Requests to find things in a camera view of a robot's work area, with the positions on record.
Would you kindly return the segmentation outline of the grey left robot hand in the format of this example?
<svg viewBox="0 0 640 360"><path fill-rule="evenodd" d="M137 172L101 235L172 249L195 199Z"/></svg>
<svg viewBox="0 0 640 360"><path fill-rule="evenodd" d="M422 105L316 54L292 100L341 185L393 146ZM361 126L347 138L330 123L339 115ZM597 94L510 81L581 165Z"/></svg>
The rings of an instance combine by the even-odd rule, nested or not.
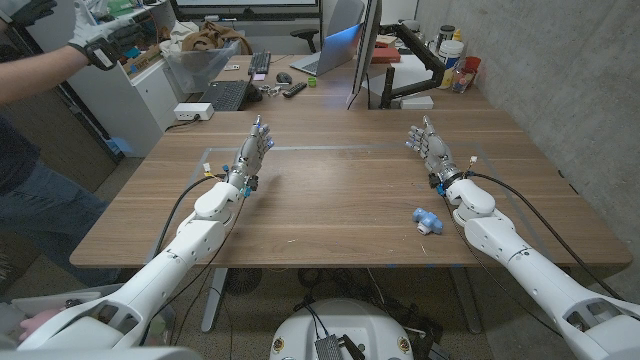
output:
<svg viewBox="0 0 640 360"><path fill-rule="evenodd" d="M265 154L274 146L268 124L262 122L260 114L256 116L249 133L236 152L226 182L242 189L252 177L255 177Z"/></svg>

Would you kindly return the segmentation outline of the person's left gloved hand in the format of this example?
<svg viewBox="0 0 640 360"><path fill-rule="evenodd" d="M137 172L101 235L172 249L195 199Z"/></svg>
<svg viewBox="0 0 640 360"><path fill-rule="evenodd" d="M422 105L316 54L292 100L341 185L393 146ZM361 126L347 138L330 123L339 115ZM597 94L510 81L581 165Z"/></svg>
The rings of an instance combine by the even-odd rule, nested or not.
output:
<svg viewBox="0 0 640 360"><path fill-rule="evenodd" d="M52 15L56 0L2 0L1 16L7 24L31 26Z"/></svg>

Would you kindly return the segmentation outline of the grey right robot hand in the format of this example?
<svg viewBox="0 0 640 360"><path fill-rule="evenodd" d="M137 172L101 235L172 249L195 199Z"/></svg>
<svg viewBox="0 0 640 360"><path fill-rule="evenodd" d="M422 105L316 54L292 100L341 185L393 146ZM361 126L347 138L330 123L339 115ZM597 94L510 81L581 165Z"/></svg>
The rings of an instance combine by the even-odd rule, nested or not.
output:
<svg viewBox="0 0 640 360"><path fill-rule="evenodd" d="M449 146L436 133L428 115L423 116L423 126L412 125L405 145L424 161L431 188L449 188L460 180L463 172L456 166Z"/></svg>

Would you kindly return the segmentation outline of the person's right gloved hand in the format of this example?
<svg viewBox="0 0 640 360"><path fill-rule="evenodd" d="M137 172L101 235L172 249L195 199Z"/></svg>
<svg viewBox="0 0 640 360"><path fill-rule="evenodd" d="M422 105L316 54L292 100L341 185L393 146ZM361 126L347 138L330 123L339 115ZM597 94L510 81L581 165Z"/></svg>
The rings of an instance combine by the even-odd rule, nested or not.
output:
<svg viewBox="0 0 640 360"><path fill-rule="evenodd" d="M73 2L75 26L68 44L84 55L90 65L108 71L143 37L143 29L133 18L116 18L96 24L84 1Z"/></svg>

